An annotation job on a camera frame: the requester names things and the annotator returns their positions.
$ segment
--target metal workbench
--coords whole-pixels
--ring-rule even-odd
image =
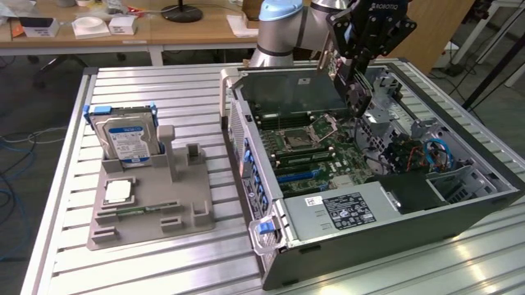
[[[494,155],[525,179],[525,163],[418,70],[394,62]],[[264,292],[224,142],[219,71],[227,65],[86,69],[66,131],[22,294],[525,294],[523,199],[455,238]],[[403,90],[403,102],[432,117]],[[175,146],[207,153],[216,228],[211,232],[98,251],[85,248],[101,148],[81,118],[84,104],[155,101]]]

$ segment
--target desk lamp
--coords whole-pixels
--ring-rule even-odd
[[[203,11],[195,6],[183,5],[179,0],[179,5],[169,5],[163,8],[163,17],[177,23],[192,23],[203,18]]]

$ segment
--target wooden cabinet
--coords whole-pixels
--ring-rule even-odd
[[[474,0],[412,0],[407,15],[418,28],[388,57],[404,57],[420,72],[430,72],[472,3]]]

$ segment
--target power supply label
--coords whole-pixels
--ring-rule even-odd
[[[323,199],[334,226],[343,230],[375,221],[374,214],[358,192]]]

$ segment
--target gray carpet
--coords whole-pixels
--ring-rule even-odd
[[[462,26],[454,36],[454,41],[459,43],[463,42],[471,29],[472,25]],[[472,50],[491,33],[493,31],[486,29],[472,46]],[[475,67],[476,74],[468,75],[459,87],[463,95],[470,95],[511,44],[513,41],[505,39],[490,55],[486,63]],[[97,67],[149,65],[149,57],[145,53],[128,53],[126,60],[122,62],[117,61],[114,54],[109,53],[82,55],[81,57],[90,66]],[[171,57],[173,64],[213,62],[213,56],[209,52],[181,52],[179,54],[169,54],[168,57]],[[42,90],[34,89],[30,86],[30,75],[50,58],[52,57],[40,57],[40,64],[32,65],[25,57],[17,57],[12,65],[0,69],[0,135],[58,127],[68,122],[80,83],[81,68],[73,62],[68,61],[48,75],[45,80],[46,88]],[[245,53],[243,51],[228,52],[228,62],[240,61],[241,58],[245,58]],[[494,85],[501,81],[502,77],[510,75],[523,61],[525,52],[515,58],[515,61],[510,64],[501,78],[494,82]],[[432,74],[438,77],[443,77],[443,74],[438,71],[432,71]],[[447,77],[447,79],[456,84],[462,79],[462,75],[454,78]],[[446,79],[432,79],[432,81],[446,92],[452,89]],[[452,94],[452,97],[460,101],[456,92]],[[514,88],[502,86],[476,109],[476,113],[486,123],[487,128],[499,136],[521,156],[525,156],[525,141],[521,133],[522,126],[525,125],[525,116],[521,116],[525,114],[523,102],[525,77],[518,81]],[[56,132],[42,135],[40,140],[60,138],[62,134],[64,132]],[[28,143],[20,143],[14,144],[13,147],[28,149],[30,145]],[[30,238],[20,251],[13,253],[12,259],[0,262],[0,293],[5,295],[17,294],[20,292],[60,149],[61,143],[37,145],[34,149],[34,164],[20,177],[12,181],[16,193],[20,199],[22,199],[26,207]],[[0,169],[5,169],[21,155],[22,153],[20,152],[0,149]],[[0,220],[6,215],[8,211],[8,206],[0,208]],[[22,240],[22,225],[20,213],[14,211],[8,221],[0,225],[0,255],[2,255],[8,249],[13,248]]]

